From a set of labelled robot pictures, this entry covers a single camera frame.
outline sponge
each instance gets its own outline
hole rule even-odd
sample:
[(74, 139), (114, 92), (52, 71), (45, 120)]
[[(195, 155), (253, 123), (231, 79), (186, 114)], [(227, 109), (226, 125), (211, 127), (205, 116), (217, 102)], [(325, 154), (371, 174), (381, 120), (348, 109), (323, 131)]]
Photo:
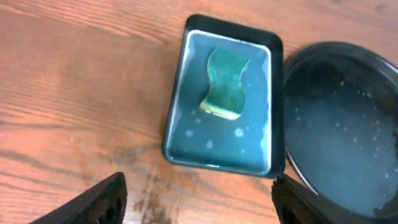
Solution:
[(226, 119), (237, 119), (246, 102), (241, 75), (248, 63), (247, 58), (216, 48), (207, 61), (210, 89), (200, 108)]

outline black tray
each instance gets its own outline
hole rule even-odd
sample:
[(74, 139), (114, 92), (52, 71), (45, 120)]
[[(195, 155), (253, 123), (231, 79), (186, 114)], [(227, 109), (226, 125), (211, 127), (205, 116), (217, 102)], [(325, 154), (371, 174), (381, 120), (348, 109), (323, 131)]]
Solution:
[[(241, 79), (246, 106), (233, 121), (199, 109), (210, 86), (206, 59), (216, 47), (250, 58)], [(261, 69), (251, 63), (262, 63)], [(277, 177), (285, 169), (282, 69), (282, 42), (275, 34), (189, 17), (162, 142), (164, 157), (184, 166)]]

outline wood grain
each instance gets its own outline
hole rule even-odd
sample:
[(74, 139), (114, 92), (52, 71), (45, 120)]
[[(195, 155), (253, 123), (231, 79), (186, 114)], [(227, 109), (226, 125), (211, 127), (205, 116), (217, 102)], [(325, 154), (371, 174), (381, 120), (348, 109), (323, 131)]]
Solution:
[(271, 180), (160, 153), (194, 13), (273, 31), (285, 58), (340, 40), (398, 63), (395, 0), (0, 0), (1, 223), (35, 220), (116, 171), (125, 223), (278, 223)]

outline black plastic object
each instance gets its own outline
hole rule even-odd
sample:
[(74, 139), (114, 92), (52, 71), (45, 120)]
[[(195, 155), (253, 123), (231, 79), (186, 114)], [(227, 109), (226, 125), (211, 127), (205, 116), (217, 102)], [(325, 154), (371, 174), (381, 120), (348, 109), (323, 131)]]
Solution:
[[(215, 49), (248, 58), (243, 112), (235, 120), (200, 109)], [(285, 168), (282, 42), (270, 32), (194, 15), (185, 25), (162, 142), (171, 163), (276, 178)]]
[(126, 180), (117, 172), (32, 223), (122, 224), (126, 202)]
[(398, 69), (361, 47), (313, 45), (285, 67), (290, 161), (315, 192), (364, 217), (398, 213)]
[(272, 185), (272, 201), (281, 224), (398, 223), (398, 214), (371, 218), (349, 212), (285, 174)]

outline soapy water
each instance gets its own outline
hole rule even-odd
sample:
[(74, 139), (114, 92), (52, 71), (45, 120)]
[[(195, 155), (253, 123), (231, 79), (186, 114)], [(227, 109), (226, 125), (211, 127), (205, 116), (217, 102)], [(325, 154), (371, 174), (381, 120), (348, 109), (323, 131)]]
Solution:
[[(210, 159), (215, 166), (234, 166), (231, 168), (255, 173), (267, 172), (271, 163), (271, 150), (267, 143), (271, 138), (271, 126), (267, 122), (271, 118), (269, 50), (265, 46), (213, 37), (198, 30), (191, 31), (188, 36), (189, 41), (184, 48), (189, 55), (183, 56), (181, 73), (177, 74), (180, 79), (176, 90), (178, 99), (172, 104), (175, 112), (170, 125), (169, 153), (179, 155), (185, 161), (207, 164)], [(234, 121), (199, 109), (210, 87), (207, 60), (217, 47), (227, 48), (249, 59), (241, 75), (245, 107), (241, 116)], [(250, 134), (244, 133), (244, 130), (249, 129)], [(209, 144), (209, 139), (216, 141)]]
[(303, 74), (305, 78), (297, 75), (286, 83), (289, 152), (317, 192), (354, 213), (374, 217), (373, 209), (394, 198), (398, 189), (398, 175), (391, 175), (398, 170), (392, 134), (397, 122), (392, 112), (375, 103), (374, 94), (351, 82)]

